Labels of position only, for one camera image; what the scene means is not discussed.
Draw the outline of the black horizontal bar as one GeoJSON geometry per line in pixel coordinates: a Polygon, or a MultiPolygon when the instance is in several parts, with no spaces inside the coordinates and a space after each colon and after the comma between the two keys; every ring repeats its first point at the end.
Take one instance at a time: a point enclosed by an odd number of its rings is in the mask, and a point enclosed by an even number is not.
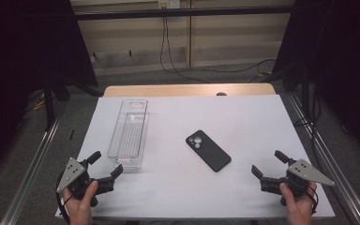
{"type": "Polygon", "coordinates": [[[77,21],[92,20],[119,20],[144,18],[171,18],[194,16],[221,16],[221,15],[253,15],[253,14],[280,14],[290,13],[292,6],[262,6],[262,7],[207,7],[207,8],[178,8],[178,9],[145,9],[106,12],[76,12],[77,21]]]}

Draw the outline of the wooden table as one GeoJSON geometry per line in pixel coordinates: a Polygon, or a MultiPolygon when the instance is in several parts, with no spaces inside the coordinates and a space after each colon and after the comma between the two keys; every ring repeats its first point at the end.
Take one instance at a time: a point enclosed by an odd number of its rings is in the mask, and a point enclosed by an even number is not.
{"type": "Polygon", "coordinates": [[[269,83],[204,83],[204,84],[157,84],[157,85],[113,85],[104,91],[111,97],[190,97],[215,96],[224,92],[227,96],[274,95],[269,83]]]}

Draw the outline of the clear plastic container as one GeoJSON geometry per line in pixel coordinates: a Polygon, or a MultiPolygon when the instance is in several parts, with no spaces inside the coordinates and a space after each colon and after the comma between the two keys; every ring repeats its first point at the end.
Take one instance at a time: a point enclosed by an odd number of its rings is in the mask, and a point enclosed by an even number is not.
{"type": "Polygon", "coordinates": [[[147,99],[122,101],[107,153],[115,167],[122,165],[126,172],[141,168],[148,122],[147,99]]]}

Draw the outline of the person's right hand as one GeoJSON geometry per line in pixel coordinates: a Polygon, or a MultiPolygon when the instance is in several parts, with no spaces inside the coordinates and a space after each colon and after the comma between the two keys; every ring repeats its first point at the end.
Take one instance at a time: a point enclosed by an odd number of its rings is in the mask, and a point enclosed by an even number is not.
{"type": "Polygon", "coordinates": [[[316,188],[317,185],[310,181],[307,188],[307,194],[304,194],[296,200],[290,188],[285,183],[281,183],[279,189],[282,196],[285,198],[288,216],[303,215],[304,217],[311,217],[313,212],[313,201],[309,196],[314,196],[316,188]]]}

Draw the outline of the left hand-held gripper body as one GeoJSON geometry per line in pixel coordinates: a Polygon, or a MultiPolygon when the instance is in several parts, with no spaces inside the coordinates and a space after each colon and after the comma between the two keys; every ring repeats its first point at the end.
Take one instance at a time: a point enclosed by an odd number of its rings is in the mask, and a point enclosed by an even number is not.
{"type": "MultiPolygon", "coordinates": [[[[89,165],[86,159],[77,161],[71,157],[63,171],[56,192],[60,193],[67,188],[76,199],[82,199],[89,185],[96,180],[91,178],[88,173],[89,165]]],[[[98,182],[98,187],[95,196],[90,202],[91,207],[98,205],[97,195],[113,191],[115,182],[115,180],[111,179],[110,175],[99,178],[96,181],[98,182]]]]}

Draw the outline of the white wall socket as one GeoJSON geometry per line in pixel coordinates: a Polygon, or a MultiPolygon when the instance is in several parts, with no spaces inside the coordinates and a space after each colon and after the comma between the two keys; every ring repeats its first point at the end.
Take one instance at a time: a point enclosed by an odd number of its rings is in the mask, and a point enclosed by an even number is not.
{"type": "Polygon", "coordinates": [[[180,0],[157,0],[159,9],[179,9],[180,0]]]}

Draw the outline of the aluminium rail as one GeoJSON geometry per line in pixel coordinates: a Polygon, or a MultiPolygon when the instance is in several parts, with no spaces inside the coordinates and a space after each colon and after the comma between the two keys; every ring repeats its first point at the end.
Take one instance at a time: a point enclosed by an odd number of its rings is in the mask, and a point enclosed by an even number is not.
{"type": "Polygon", "coordinates": [[[288,94],[288,98],[297,113],[298,118],[301,120],[302,127],[306,130],[312,141],[312,152],[320,156],[320,158],[317,158],[317,161],[322,162],[325,165],[334,179],[338,191],[341,193],[346,205],[355,218],[356,224],[360,225],[359,196],[355,192],[349,180],[346,178],[345,174],[339,168],[335,158],[330,152],[330,149],[327,147],[319,131],[315,128],[315,123],[312,120],[308,120],[307,116],[303,113],[301,101],[295,94],[288,94]]]}
{"type": "Polygon", "coordinates": [[[45,131],[36,154],[34,155],[34,158],[31,161],[31,164],[29,165],[16,194],[10,202],[6,213],[1,219],[0,225],[16,225],[31,192],[31,188],[37,179],[38,171],[40,170],[42,161],[46,157],[50,145],[52,144],[56,130],[58,129],[61,122],[61,118],[62,115],[57,115],[52,121],[50,127],[45,131]]]}

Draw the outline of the black phone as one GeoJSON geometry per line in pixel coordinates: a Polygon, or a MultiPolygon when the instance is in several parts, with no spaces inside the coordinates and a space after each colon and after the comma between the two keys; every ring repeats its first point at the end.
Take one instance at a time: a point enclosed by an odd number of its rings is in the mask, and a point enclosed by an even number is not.
{"type": "Polygon", "coordinates": [[[186,143],[215,173],[232,161],[232,158],[202,130],[186,137],[186,143]]]}

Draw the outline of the black metal stand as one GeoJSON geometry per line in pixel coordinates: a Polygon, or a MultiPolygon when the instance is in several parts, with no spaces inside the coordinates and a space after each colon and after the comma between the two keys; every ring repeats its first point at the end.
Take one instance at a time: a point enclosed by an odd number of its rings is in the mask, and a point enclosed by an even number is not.
{"type": "Polygon", "coordinates": [[[47,116],[46,130],[49,130],[55,121],[55,115],[53,108],[52,89],[50,87],[48,78],[44,80],[43,92],[44,92],[45,110],[47,116]]]}

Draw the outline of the dark curtain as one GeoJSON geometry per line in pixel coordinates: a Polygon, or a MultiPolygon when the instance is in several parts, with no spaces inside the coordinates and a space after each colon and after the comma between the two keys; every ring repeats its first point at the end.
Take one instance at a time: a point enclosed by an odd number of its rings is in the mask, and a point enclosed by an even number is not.
{"type": "Polygon", "coordinates": [[[98,84],[73,16],[70,0],[0,0],[0,157],[32,92],[98,84]]]}
{"type": "Polygon", "coordinates": [[[360,142],[360,0],[294,0],[274,73],[307,75],[360,142]]]}

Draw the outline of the white table mat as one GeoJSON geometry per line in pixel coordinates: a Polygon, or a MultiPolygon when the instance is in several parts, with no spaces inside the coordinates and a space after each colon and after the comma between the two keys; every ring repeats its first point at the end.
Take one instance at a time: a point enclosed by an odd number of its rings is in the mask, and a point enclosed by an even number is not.
{"type": "Polygon", "coordinates": [[[102,194],[96,218],[241,219],[283,218],[278,195],[263,192],[251,169],[282,177],[290,158],[307,153],[278,95],[151,97],[142,166],[124,172],[102,194]],[[213,172],[187,145],[204,131],[231,157],[213,172]]]}

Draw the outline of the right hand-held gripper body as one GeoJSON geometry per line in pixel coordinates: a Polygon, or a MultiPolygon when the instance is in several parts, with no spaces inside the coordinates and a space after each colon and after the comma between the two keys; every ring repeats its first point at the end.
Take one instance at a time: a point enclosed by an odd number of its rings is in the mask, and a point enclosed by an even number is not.
{"type": "MultiPolygon", "coordinates": [[[[305,160],[298,159],[294,160],[294,164],[288,165],[284,177],[271,178],[263,176],[260,180],[260,185],[261,191],[280,195],[279,185],[285,183],[290,188],[294,198],[299,198],[308,193],[310,181],[330,187],[336,184],[305,160]]],[[[309,196],[309,198],[313,201],[314,206],[318,205],[318,196],[309,196]]]]}

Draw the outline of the person's left hand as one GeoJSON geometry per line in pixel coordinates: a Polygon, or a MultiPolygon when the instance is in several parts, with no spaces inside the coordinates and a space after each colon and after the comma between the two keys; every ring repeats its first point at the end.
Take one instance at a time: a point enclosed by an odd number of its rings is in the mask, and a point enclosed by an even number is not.
{"type": "Polygon", "coordinates": [[[74,218],[92,218],[92,209],[90,206],[90,202],[92,198],[95,196],[95,193],[98,189],[98,182],[93,181],[81,200],[76,200],[71,196],[71,192],[65,188],[62,191],[62,195],[66,203],[67,214],[69,216],[69,221],[74,218]]]}

